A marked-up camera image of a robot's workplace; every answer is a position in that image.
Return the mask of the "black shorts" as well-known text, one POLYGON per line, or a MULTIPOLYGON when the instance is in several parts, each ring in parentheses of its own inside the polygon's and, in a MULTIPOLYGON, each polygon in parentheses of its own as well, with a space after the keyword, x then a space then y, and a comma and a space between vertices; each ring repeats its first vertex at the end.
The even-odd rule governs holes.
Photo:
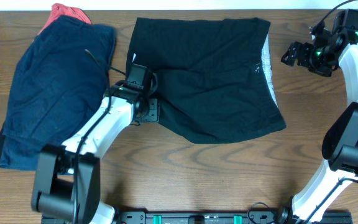
POLYGON ((265 77, 269 21, 138 18, 129 64, 157 76, 159 123, 195 144, 228 144, 285 128, 265 77))

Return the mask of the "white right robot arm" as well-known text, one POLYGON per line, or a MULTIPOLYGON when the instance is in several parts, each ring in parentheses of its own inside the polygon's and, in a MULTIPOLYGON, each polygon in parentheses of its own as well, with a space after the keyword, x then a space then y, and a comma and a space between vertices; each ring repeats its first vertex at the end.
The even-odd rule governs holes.
POLYGON ((294 42, 281 61, 330 77, 341 69, 347 108, 327 131, 323 161, 306 187, 292 196, 275 215, 275 223, 352 223, 349 212, 328 207, 350 184, 358 184, 358 10, 336 14, 332 30, 324 21, 310 27, 313 43, 294 42))

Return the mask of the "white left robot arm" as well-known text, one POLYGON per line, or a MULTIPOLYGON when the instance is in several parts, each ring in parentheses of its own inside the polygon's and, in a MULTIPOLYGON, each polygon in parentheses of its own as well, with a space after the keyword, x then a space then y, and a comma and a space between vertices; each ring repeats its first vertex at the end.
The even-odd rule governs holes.
POLYGON ((56 223, 113 223, 115 209, 101 201, 100 160, 132 122, 157 122, 157 86, 119 81, 97 112, 61 145, 45 145, 35 172, 31 207, 56 223))

